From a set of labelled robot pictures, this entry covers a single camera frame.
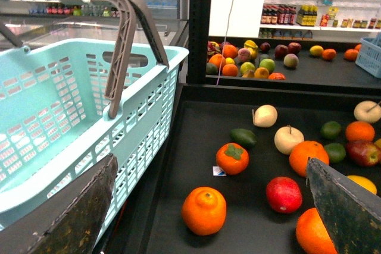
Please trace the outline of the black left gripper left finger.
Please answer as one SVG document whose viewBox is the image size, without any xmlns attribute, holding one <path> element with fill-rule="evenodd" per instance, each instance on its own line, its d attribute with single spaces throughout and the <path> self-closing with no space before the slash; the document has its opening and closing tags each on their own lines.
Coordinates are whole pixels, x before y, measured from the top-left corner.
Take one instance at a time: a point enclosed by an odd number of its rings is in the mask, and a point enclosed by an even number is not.
<svg viewBox="0 0 381 254">
<path fill-rule="evenodd" d="M 29 214 L 1 231 L 1 253 L 91 253 L 118 171 L 109 154 Z"/>
</svg>

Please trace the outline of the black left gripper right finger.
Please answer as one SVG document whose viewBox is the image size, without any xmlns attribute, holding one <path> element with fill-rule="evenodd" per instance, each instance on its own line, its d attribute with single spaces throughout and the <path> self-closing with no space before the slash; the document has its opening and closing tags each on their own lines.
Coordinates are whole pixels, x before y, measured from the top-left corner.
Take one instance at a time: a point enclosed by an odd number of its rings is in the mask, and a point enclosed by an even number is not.
<svg viewBox="0 0 381 254">
<path fill-rule="evenodd" d="M 380 253 L 380 197 L 317 158 L 308 160 L 314 206 L 338 253 Z"/>
</svg>

